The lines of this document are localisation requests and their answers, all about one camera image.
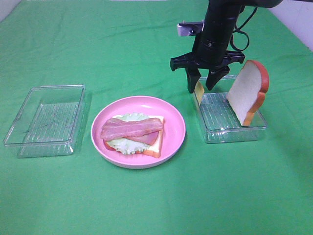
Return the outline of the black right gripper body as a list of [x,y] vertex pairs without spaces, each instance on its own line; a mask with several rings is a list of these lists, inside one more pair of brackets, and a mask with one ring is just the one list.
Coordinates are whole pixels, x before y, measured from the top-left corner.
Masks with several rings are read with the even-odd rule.
[[227,67],[231,63],[243,63],[244,59],[245,55],[242,52],[227,50],[220,63],[207,62],[197,57],[195,53],[189,52],[187,54],[171,58],[169,65],[172,71],[181,68],[196,68],[217,71],[221,68]]

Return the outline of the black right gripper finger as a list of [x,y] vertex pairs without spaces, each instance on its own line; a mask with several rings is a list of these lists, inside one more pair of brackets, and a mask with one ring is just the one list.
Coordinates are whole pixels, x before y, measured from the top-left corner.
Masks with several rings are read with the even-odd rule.
[[193,93],[195,90],[196,83],[201,77],[201,74],[198,69],[186,68],[186,77],[187,77],[187,89],[189,93]]
[[208,90],[212,90],[214,86],[228,73],[230,72],[229,66],[221,67],[217,70],[210,70],[206,79],[206,87]]

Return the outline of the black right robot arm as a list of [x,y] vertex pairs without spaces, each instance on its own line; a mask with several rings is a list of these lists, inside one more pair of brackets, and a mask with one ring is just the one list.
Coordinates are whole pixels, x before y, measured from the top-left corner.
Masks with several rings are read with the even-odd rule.
[[211,0],[205,19],[201,22],[181,22],[178,24],[180,36],[194,36],[192,51],[171,58],[172,71],[184,68],[187,76],[187,87],[194,92],[201,74],[200,69],[208,69],[206,87],[211,90],[229,71],[229,64],[242,63],[245,55],[240,49],[229,51],[232,34],[239,31],[236,22],[245,6],[255,8],[273,8],[278,0]]

